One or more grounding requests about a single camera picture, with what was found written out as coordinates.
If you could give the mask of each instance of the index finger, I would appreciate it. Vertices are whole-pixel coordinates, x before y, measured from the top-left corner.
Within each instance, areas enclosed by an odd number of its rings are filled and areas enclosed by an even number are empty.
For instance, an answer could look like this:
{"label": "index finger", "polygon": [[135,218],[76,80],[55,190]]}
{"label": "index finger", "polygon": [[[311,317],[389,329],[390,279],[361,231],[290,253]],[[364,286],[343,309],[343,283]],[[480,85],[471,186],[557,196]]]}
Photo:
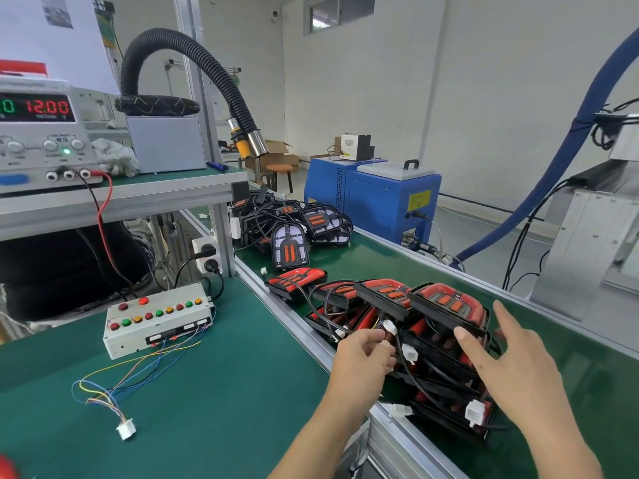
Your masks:
{"label": "index finger", "polygon": [[386,330],[357,330],[344,341],[362,347],[367,343],[379,343],[386,336]]}
{"label": "index finger", "polygon": [[499,321],[499,326],[502,329],[506,341],[512,341],[523,336],[523,329],[519,322],[513,317],[512,314],[501,304],[499,301],[493,303],[493,309],[495,310],[495,316]]}

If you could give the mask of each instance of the white paper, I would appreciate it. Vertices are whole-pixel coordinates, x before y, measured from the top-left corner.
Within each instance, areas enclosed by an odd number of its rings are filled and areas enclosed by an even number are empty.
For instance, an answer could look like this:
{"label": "white paper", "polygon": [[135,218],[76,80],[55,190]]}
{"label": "white paper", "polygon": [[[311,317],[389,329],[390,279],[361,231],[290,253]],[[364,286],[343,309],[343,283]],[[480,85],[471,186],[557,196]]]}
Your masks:
{"label": "white paper", "polygon": [[119,94],[93,0],[0,0],[0,61],[44,63],[50,79]]}

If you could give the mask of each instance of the knob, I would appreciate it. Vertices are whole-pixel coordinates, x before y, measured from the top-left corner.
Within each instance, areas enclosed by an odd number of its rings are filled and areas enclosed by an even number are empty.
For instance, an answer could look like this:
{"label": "knob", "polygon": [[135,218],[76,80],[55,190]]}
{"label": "knob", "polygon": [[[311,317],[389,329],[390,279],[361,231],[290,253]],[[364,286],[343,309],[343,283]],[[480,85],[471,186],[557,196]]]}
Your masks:
{"label": "knob", "polygon": [[73,149],[84,149],[84,141],[82,141],[81,139],[72,139],[71,147]]}
{"label": "knob", "polygon": [[42,142],[42,147],[46,149],[47,151],[55,151],[58,149],[58,143],[56,143],[55,141],[51,139],[45,139]]}
{"label": "knob", "polygon": [[24,151],[24,144],[18,142],[18,141],[9,141],[9,143],[6,144],[7,148],[9,149],[9,151],[11,152],[23,152]]}

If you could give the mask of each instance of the yellow warning sticker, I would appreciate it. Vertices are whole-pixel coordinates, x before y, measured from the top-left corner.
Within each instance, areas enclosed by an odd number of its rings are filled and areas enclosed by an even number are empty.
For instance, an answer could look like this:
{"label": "yellow warning sticker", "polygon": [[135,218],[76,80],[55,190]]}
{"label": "yellow warning sticker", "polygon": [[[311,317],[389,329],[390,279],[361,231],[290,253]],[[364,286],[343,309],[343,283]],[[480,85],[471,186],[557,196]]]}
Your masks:
{"label": "yellow warning sticker", "polygon": [[417,210],[421,207],[427,207],[431,202],[431,191],[413,193],[408,199],[408,211]]}

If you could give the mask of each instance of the white connector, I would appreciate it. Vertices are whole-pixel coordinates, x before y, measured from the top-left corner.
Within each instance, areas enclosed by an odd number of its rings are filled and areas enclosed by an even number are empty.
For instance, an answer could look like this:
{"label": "white connector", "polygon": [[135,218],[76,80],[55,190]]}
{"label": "white connector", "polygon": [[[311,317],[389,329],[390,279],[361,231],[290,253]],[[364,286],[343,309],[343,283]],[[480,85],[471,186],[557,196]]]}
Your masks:
{"label": "white connector", "polygon": [[133,419],[130,418],[126,422],[119,424],[116,427],[117,433],[120,434],[122,440],[127,440],[135,434],[135,426],[133,425]]}
{"label": "white connector", "polygon": [[242,226],[237,217],[231,217],[231,237],[235,240],[242,237]]}
{"label": "white connector", "polygon": [[413,414],[413,409],[408,405],[402,405],[401,403],[393,403],[390,406],[390,415],[397,417],[408,417]]}
{"label": "white connector", "polygon": [[466,413],[464,417],[470,422],[470,427],[484,424],[484,415],[486,414],[486,405],[479,400],[473,400],[466,405]]}
{"label": "white connector", "polygon": [[414,365],[417,361],[417,358],[419,357],[417,350],[410,344],[402,343],[401,352],[404,354],[404,358],[406,358],[406,361],[409,362],[411,365]]}
{"label": "white connector", "polygon": [[393,336],[397,336],[397,327],[389,319],[382,321],[381,325]]}
{"label": "white connector", "polygon": [[[213,247],[215,247],[216,249],[219,249],[218,244],[217,244],[217,239],[212,236],[209,235],[208,237],[200,237],[199,239],[193,239],[192,241],[192,245],[193,245],[193,250],[195,251],[195,253],[199,253],[202,251],[202,249],[204,248],[204,246],[206,245],[212,245]],[[217,264],[219,265],[219,271],[220,273],[222,272],[222,257],[220,257],[220,253],[216,253],[215,255],[212,255],[211,257],[202,257],[202,258],[198,258],[196,260],[196,265],[197,265],[197,270],[199,270],[202,274],[209,274],[209,271],[207,271],[204,268],[204,263],[207,260],[215,260],[217,262]]]}

